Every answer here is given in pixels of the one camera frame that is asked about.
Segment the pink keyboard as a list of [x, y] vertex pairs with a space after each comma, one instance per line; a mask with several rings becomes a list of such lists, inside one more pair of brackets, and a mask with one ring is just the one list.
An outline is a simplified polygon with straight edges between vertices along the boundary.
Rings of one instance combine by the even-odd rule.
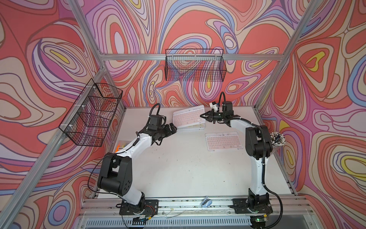
[[175, 111], [173, 112], [173, 124], [177, 128], [203, 124], [205, 123], [205, 119], [201, 118], [200, 115], [202, 115], [204, 112], [205, 107], [203, 105]]
[[207, 133], [205, 134], [207, 149], [210, 152], [243, 149], [237, 132]]

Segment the yellow keyboard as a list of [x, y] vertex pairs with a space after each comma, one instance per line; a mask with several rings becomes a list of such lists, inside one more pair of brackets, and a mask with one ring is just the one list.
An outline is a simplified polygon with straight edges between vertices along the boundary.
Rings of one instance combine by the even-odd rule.
[[203, 129], [205, 129], [205, 123], [178, 128], [177, 131], [181, 131], [181, 132], [182, 131], [197, 131], [197, 130], [203, 130]]

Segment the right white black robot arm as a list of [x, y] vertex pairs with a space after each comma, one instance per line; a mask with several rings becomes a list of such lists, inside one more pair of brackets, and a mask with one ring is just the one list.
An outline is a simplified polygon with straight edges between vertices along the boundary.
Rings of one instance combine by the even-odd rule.
[[210, 123], [226, 124], [245, 134], [245, 149], [251, 159], [251, 185], [246, 207], [257, 213], [270, 205], [269, 189], [266, 186], [266, 165], [273, 150], [270, 133], [264, 125], [257, 125], [234, 114], [231, 102], [223, 102], [222, 108], [216, 102], [210, 103], [210, 111], [200, 115]]

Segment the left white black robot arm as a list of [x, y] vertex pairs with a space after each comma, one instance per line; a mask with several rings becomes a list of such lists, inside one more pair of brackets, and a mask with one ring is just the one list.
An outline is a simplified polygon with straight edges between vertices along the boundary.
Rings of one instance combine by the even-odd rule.
[[144, 194], [133, 186], [132, 163], [153, 144], [161, 145], [164, 138], [177, 132], [173, 123], [163, 115], [150, 115], [147, 124], [136, 132], [136, 138], [116, 153], [102, 160], [97, 187], [121, 197], [131, 205], [140, 205]]

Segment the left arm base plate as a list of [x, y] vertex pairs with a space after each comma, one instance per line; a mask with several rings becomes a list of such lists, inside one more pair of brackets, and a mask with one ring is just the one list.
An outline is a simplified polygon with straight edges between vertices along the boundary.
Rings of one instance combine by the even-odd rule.
[[158, 213], [159, 200], [145, 199], [141, 200], [137, 205], [132, 205], [123, 200], [121, 204], [117, 204], [116, 206], [119, 208], [119, 214], [121, 216], [154, 216]]

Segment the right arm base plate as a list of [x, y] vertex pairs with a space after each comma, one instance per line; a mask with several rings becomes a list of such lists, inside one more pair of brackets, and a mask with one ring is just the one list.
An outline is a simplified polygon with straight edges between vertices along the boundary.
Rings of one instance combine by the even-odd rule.
[[236, 214], [267, 214], [273, 213], [272, 205], [269, 200], [255, 201], [247, 198], [235, 198], [230, 208], [235, 210]]

